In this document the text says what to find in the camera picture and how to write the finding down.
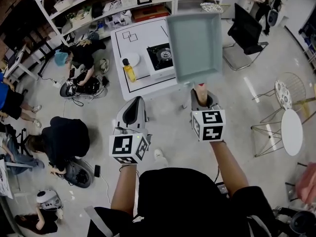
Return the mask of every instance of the portable gas stove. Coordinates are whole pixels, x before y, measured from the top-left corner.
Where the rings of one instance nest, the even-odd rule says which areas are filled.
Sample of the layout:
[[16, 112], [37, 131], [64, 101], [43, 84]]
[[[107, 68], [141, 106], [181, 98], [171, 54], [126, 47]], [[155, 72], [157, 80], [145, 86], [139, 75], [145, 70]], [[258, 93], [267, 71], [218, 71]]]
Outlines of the portable gas stove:
[[154, 79], [174, 74], [169, 43], [148, 47], [145, 60], [149, 73]]

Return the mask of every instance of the dark hair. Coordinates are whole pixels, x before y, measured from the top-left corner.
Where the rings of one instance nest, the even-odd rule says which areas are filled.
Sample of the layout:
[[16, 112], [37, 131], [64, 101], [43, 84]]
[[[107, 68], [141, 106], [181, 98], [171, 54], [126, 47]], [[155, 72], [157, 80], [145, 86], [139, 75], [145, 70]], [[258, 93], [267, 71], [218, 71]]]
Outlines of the dark hair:
[[33, 233], [38, 235], [44, 235], [42, 234], [41, 230], [38, 230], [36, 228], [36, 225], [39, 221], [39, 217], [37, 214], [28, 214], [28, 215], [16, 215], [14, 217], [15, 222], [28, 230], [31, 230]]
[[45, 152], [45, 143], [40, 135], [30, 135], [27, 141], [27, 146], [33, 152]]
[[71, 49], [68, 46], [62, 44], [60, 46], [60, 52], [67, 53], [69, 55], [71, 54]]

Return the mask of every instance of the phone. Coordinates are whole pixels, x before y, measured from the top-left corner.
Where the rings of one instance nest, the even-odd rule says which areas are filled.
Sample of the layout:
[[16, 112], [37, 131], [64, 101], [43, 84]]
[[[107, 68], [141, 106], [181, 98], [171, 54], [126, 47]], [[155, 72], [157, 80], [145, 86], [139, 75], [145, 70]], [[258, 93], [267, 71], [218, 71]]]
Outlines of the phone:
[[69, 78], [73, 78], [75, 76], [75, 69], [71, 69], [69, 71]]
[[95, 177], [100, 177], [100, 170], [101, 170], [101, 167], [99, 165], [95, 165], [95, 168], [94, 168]]

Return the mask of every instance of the black shirt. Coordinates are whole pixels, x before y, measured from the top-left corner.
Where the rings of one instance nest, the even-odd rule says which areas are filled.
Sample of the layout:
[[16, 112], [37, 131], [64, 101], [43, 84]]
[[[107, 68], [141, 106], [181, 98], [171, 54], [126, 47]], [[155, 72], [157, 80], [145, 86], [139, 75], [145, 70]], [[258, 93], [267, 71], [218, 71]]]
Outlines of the black shirt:
[[57, 232], [58, 227], [55, 221], [58, 219], [58, 217], [56, 213], [54, 211], [46, 211], [43, 209], [40, 209], [40, 212], [43, 215], [43, 218], [45, 220], [45, 224], [43, 228], [40, 230], [40, 233], [42, 235], [45, 235], [45, 234], [51, 234], [51, 233]]
[[[262, 190], [247, 187], [224, 197], [210, 178], [192, 169], [146, 171], [139, 178], [138, 215], [97, 207], [114, 235], [249, 237], [256, 215], [276, 236], [276, 220]], [[88, 237], [103, 237], [91, 221]], [[257, 236], [267, 236], [265, 232]]]
[[105, 48], [106, 47], [101, 40], [91, 40], [91, 44], [87, 44], [85, 46], [72, 45], [69, 47], [70, 51], [74, 55], [72, 61], [78, 64], [84, 64], [86, 69], [91, 69], [94, 64], [92, 54], [99, 49]]
[[90, 146], [88, 128], [80, 119], [54, 117], [41, 136], [49, 161], [60, 171], [67, 160], [85, 156]]

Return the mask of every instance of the blue shirt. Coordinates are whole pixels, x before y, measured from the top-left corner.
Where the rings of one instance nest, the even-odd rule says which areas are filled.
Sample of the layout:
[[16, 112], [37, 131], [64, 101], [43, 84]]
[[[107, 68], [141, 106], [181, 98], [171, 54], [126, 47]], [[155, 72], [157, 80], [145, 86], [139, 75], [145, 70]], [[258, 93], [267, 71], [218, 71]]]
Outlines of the blue shirt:
[[3, 83], [3, 73], [0, 74], [0, 109], [4, 106], [9, 86]]

